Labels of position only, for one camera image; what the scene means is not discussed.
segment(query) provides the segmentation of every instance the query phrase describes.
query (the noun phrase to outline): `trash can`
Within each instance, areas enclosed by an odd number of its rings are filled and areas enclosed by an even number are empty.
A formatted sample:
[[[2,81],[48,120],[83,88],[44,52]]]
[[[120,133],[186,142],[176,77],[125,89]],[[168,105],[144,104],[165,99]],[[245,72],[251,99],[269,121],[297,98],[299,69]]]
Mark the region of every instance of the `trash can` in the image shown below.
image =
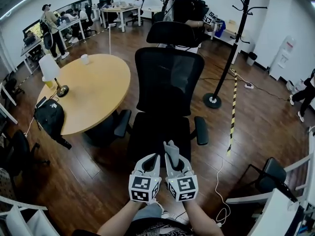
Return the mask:
[[[250,52],[248,54],[247,64],[254,65],[256,59],[257,59],[257,55],[253,52]]]

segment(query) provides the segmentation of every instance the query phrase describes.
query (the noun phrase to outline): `person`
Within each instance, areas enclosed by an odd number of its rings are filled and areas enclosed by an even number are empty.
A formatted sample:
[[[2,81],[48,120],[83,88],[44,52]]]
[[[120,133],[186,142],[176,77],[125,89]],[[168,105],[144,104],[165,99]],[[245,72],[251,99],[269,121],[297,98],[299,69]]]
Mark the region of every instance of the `person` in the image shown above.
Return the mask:
[[[108,9],[112,7],[112,3],[114,0],[107,0],[107,2],[102,6],[101,9]],[[118,17],[117,13],[105,13],[104,16],[107,18],[107,21],[109,24],[112,24],[113,22],[117,22],[116,19]]]
[[[129,3],[129,5],[130,6],[142,6],[142,4],[143,4],[143,0],[134,0],[134,2],[132,2],[132,3]],[[136,9],[136,10],[131,10],[131,12],[132,12],[132,16],[137,16],[138,15],[138,10]]]
[[[76,230],[72,236],[224,236],[214,220],[208,217],[195,200],[183,202],[193,231],[175,219],[161,218],[165,212],[156,200],[139,210],[141,205],[140,202],[129,201],[116,215],[99,228],[97,234]]]
[[[65,52],[65,50],[64,50],[63,42],[60,38],[60,35],[58,32],[59,30],[56,26],[57,18],[54,15],[54,13],[52,11],[50,11],[50,4],[43,5],[42,11],[44,13],[41,17],[41,21],[47,23],[49,30],[53,36],[53,45],[52,45],[52,48],[50,49],[50,51],[54,57],[54,60],[57,60],[60,56],[62,59],[65,59],[69,55],[69,52]],[[58,55],[56,53],[56,44],[57,44],[58,49],[60,51],[60,53]]]
[[[79,18],[81,20],[82,28],[86,29],[87,28],[86,23],[89,20],[88,15],[86,14],[86,12],[84,10],[80,10],[78,8],[75,8],[73,10],[73,14],[75,15],[74,16],[75,19]],[[72,28],[72,38],[69,40],[69,43],[75,44],[75,43],[79,42],[80,25],[79,24],[75,24],[71,28]]]
[[[202,0],[175,0],[173,6],[174,21],[192,27],[198,44],[202,42],[205,30],[213,31],[212,26],[203,22],[208,9]]]
[[[73,20],[78,19],[77,16],[74,17],[74,16],[72,16],[70,13],[65,13],[64,11],[62,11],[62,12],[60,13],[60,16],[61,16],[61,18],[67,17],[70,21],[73,21]],[[78,39],[78,38],[73,37],[73,36],[70,34],[69,28],[64,29],[64,30],[63,30],[63,34],[65,34],[65,37],[66,37],[66,38],[71,38],[71,39],[69,40],[69,43],[70,43],[70,44],[73,43],[73,41],[75,41],[75,43],[76,43],[76,42],[79,42],[79,39]]]
[[[304,122],[305,111],[315,97],[315,69],[313,70],[311,77],[308,78],[304,84],[306,85],[304,90],[297,92],[295,95],[290,95],[289,98],[292,106],[294,106],[295,102],[304,100],[301,110],[297,112],[301,122]]]

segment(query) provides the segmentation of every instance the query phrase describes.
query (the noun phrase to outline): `white sneaker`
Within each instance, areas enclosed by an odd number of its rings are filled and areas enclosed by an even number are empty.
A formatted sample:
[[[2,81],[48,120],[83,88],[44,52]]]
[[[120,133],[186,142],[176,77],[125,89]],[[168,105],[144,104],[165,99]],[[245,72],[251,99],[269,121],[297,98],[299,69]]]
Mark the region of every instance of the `white sneaker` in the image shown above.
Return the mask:
[[[61,56],[61,58],[62,58],[62,59],[65,59],[66,57],[69,56],[69,54],[70,54],[69,52],[66,52],[64,55]]]
[[[158,203],[157,199],[152,199],[151,202],[146,202],[146,204],[147,204],[147,205],[157,204],[159,207],[161,207],[162,213],[164,213],[164,208],[163,208],[163,206],[161,206],[161,205]]]
[[[293,97],[293,95],[291,94],[290,95],[290,103],[291,103],[292,106],[294,106],[294,101],[292,100],[292,97]]]
[[[301,112],[297,112],[298,117],[300,118],[301,122],[304,122],[304,117],[301,116]]]
[[[74,39],[75,37],[71,37],[71,39],[69,40],[69,43],[71,44]]]
[[[73,39],[72,44],[75,44],[75,43],[78,43],[78,42],[79,42],[79,39],[76,37],[76,38]]]
[[[61,57],[61,54],[58,53],[58,54],[57,54],[57,57],[54,58],[54,61],[56,61],[56,60],[59,59],[60,57]]]

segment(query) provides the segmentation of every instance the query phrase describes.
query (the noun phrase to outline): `white cup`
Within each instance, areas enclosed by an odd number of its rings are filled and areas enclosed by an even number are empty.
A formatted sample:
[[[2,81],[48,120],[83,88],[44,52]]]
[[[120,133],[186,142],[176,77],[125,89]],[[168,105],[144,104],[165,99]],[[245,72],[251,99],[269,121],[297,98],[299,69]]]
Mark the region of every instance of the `white cup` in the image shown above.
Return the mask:
[[[83,54],[83,55],[81,56],[81,60],[82,60],[82,63],[83,63],[84,65],[87,65],[87,64],[90,63],[89,56],[88,56],[87,54]]]

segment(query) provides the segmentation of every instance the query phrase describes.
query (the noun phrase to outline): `woman in black top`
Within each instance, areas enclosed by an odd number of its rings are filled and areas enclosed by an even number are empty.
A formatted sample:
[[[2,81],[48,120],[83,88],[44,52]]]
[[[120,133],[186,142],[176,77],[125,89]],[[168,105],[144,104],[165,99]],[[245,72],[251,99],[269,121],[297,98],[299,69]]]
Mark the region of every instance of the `woman in black top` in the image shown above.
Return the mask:
[[[174,21],[192,27],[195,39],[200,39],[205,29],[213,31],[210,25],[203,22],[206,12],[207,8],[202,0],[175,0],[174,2]]]

